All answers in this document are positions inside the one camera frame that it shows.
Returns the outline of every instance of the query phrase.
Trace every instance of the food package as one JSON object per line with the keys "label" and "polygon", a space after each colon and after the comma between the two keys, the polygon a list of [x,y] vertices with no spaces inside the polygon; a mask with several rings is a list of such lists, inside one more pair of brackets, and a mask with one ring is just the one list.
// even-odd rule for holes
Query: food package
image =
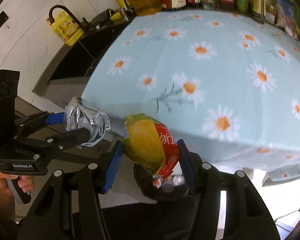
{"label": "food package", "polygon": [[124,118],[123,145],[127,157],[163,179],[179,161],[179,148],[168,128],[144,113]]}
{"label": "food package", "polygon": [[274,0],[277,6],[276,26],[284,28],[285,32],[292,38],[298,39],[295,26],[293,2],[290,0]]}
{"label": "food package", "polygon": [[65,108],[63,122],[67,131],[86,128],[91,137],[88,142],[77,145],[79,149],[92,147],[100,142],[106,130],[110,129],[108,116],[95,109],[90,109],[82,104],[79,97],[74,97]]}

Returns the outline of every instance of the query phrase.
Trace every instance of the human hand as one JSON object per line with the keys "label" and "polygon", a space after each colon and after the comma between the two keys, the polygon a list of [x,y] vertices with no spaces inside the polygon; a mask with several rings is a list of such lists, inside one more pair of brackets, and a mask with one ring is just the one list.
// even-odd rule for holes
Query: human hand
{"label": "human hand", "polygon": [[[0,190],[7,195],[13,196],[7,185],[6,179],[17,179],[18,177],[18,175],[3,174],[0,172]],[[23,192],[34,190],[34,176],[20,176],[18,185],[22,188]]]}

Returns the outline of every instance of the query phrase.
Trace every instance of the plastic bag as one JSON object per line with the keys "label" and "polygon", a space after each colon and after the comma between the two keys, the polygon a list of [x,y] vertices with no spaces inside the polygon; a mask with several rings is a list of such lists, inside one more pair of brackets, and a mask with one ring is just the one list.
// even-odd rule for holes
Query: plastic bag
{"label": "plastic bag", "polygon": [[292,38],[298,39],[294,18],[293,2],[289,0],[274,0],[278,10],[276,26],[284,28]]}
{"label": "plastic bag", "polygon": [[124,118],[123,145],[127,157],[163,179],[179,161],[179,148],[168,128],[143,113]]}

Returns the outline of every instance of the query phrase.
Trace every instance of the finger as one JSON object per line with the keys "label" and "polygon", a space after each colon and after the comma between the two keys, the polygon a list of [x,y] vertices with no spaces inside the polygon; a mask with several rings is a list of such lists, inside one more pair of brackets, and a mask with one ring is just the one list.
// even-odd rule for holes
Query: finger
{"label": "finger", "polygon": [[26,192],[31,192],[34,190],[34,185],[33,186],[29,186],[29,187],[24,187],[22,188],[23,192],[26,193]]}
{"label": "finger", "polygon": [[21,176],[18,181],[18,185],[21,188],[34,186],[34,177],[33,176]]}

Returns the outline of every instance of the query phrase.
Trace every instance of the snack bag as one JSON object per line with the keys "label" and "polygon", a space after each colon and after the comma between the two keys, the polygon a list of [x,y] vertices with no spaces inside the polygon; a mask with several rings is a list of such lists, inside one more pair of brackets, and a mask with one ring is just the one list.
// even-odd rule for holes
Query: snack bag
{"label": "snack bag", "polygon": [[163,179],[179,161],[179,149],[168,128],[144,113],[124,118],[123,145],[127,157]]}

